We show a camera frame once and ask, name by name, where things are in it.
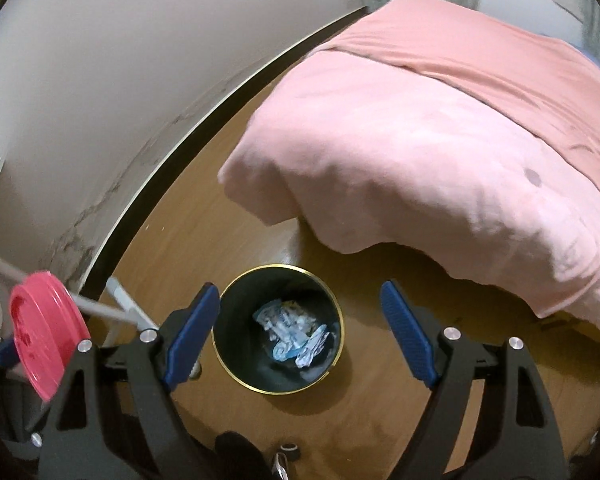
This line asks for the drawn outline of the pink round lid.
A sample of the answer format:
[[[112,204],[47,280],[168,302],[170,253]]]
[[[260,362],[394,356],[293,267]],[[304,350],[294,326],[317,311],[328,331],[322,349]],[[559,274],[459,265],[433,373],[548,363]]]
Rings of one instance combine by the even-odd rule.
[[[76,346],[91,337],[65,285],[48,271],[14,287],[9,316],[15,347],[27,378],[45,402],[53,399]]]

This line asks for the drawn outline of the black gold-rimmed trash bin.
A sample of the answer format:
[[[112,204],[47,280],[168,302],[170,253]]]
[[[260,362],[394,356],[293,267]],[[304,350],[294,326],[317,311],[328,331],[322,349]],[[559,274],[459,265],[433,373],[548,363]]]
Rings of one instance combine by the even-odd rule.
[[[323,380],[338,363],[343,315],[334,293],[311,272],[266,264],[226,286],[212,341],[238,384],[289,396]]]

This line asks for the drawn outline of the crumpled trash in bin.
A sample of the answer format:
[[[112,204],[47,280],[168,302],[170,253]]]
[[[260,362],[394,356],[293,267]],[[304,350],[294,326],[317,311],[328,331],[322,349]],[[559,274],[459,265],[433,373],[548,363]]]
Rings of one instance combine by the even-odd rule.
[[[323,352],[330,331],[326,324],[294,301],[272,300],[252,316],[272,344],[275,362],[309,368]]]

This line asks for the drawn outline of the white stick on floor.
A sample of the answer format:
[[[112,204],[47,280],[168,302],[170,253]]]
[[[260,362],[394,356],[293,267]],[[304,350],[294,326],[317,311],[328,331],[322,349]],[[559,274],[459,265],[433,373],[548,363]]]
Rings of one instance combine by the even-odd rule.
[[[70,294],[70,297],[78,309],[83,313],[95,315],[112,322],[133,325],[139,332],[142,332],[143,330],[156,330],[158,328],[158,325],[132,298],[117,278],[110,276],[106,281],[105,289],[116,303],[115,307],[87,299],[74,292]]]

